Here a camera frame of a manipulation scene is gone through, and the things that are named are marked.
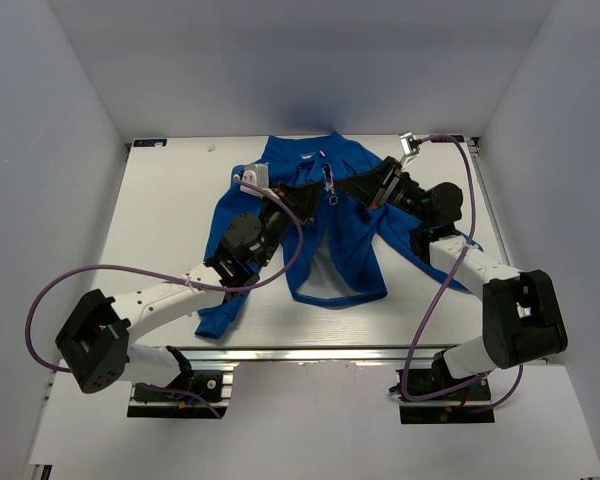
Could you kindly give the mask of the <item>aluminium table front rail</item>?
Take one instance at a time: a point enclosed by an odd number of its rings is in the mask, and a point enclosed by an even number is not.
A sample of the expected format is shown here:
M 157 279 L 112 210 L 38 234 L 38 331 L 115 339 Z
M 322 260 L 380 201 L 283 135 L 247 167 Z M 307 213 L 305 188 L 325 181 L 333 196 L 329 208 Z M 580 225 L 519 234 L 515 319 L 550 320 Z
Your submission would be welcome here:
M 185 348 L 179 347 L 192 361 L 242 362 L 242 361 L 404 361 L 408 348 Z

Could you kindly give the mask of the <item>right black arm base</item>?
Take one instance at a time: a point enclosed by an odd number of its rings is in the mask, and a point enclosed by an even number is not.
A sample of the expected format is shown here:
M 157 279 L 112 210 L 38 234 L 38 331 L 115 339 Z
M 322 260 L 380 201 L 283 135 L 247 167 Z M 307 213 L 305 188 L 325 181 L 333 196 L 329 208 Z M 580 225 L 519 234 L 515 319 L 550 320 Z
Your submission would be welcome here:
M 388 390 L 398 400 L 403 425 L 493 424 L 491 390 L 485 375 L 455 379 L 443 353 L 431 364 L 396 370 L 397 382 Z

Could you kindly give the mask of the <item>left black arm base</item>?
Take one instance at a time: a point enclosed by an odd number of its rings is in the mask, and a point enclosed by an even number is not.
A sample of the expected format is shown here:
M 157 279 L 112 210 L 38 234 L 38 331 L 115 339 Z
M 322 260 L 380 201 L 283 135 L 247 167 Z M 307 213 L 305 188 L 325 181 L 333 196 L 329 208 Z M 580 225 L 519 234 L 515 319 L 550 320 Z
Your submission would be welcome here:
M 222 419 L 227 410 L 226 372 L 195 368 L 183 352 L 167 346 L 151 380 L 133 385 L 130 418 Z

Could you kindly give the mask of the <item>blue fleece jacket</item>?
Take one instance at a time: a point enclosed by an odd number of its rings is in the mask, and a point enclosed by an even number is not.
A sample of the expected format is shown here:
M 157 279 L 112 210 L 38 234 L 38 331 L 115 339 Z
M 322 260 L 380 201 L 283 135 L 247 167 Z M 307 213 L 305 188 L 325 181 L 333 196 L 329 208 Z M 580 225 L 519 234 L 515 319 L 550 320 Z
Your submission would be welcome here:
M 419 260 L 411 250 L 409 232 L 418 220 L 385 204 L 370 209 L 335 189 L 335 182 L 379 166 L 385 159 L 337 132 L 328 136 L 268 138 L 256 163 L 267 163 L 270 186 L 322 184 L 323 192 L 312 221 L 300 230 L 290 228 L 279 244 L 285 277 L 294 300 L 323 308 L 351 307 L 387 296 L 379 262 L 372 246 L 380 237 L 392 249 L 432 279 L 447 276 Z M 218 246 L 231 219 L 240 213 L 259 213 L 261 199 L 233 184 L 216 205 L 205 260 Z M 241 295 L 217 307 L 200 311 L 199 337 L 217 340 L 237 318 L 246 300 Z

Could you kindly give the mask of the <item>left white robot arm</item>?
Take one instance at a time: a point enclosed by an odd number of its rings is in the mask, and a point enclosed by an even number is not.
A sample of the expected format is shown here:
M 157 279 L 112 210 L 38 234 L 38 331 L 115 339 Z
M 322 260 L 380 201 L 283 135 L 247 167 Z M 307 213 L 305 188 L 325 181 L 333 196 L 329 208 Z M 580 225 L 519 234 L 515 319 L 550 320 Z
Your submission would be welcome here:
M 173 347 L 140 344 L 141 337 L 183 316 L 220 306 L 265 286 L 266 267 L 290 228 L 314 216 L 322 187 L 317 182 L 260 187 L 246 175 L 235 183 L 261 199 L 259 213 L 235 216 L 215 252 L 179 277 L 154 273 L 157 284 L 107 296 L 84 294 L 56 337 L 56 345 L 80 390 L 100 392 L 118 380 L 149 383 L 168 398 L 191 387 L 189 361 Z

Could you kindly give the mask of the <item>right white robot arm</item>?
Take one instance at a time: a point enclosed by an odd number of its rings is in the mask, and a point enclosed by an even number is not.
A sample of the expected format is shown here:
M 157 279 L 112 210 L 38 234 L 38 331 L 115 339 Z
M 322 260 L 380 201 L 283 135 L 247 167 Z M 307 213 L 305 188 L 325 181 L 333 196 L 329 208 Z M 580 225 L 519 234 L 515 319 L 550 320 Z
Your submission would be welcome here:
M 568 340 L 551 278 L 520 271 L 470 245 L 456 229 L 463 193 L 444 182 L 428 190 L 386 158 L 379 166 L 336 182 L 338 191 L 376 209 L 394 206 L 418 220 L 409 232 L 412 252 L 426 265 L 458 281 L 482 303 L 482 333 L 438 353 L 428 386 L 452 399 L 468 379 L 564 351 Z

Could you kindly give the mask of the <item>left blue table label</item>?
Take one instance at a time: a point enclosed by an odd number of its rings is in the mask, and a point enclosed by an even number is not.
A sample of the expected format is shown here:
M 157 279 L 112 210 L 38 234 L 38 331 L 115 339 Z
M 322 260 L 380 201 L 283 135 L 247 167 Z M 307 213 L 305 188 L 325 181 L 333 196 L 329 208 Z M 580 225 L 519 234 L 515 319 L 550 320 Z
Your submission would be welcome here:
M 161 148 L 167 144 L 166 139 L 136 139 L 133 148 Z

